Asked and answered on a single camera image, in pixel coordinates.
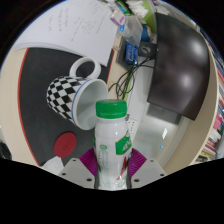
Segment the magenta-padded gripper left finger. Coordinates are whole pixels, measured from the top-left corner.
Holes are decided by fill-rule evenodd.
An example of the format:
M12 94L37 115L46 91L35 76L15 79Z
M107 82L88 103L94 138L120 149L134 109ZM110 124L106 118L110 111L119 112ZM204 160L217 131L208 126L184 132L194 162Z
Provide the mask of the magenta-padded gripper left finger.
M97 189L98 165L94 149L88 150L80 158L72 158L59 173L59 177L84 188Z

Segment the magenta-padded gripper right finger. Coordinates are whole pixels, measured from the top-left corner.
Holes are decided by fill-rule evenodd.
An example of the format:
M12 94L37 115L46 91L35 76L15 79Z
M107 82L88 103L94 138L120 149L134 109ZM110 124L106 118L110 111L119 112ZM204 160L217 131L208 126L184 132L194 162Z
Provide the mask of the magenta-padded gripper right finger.
M156 160L147 159L136 149L132 149L127 172L129 189L144 187L166 176L166 172Z

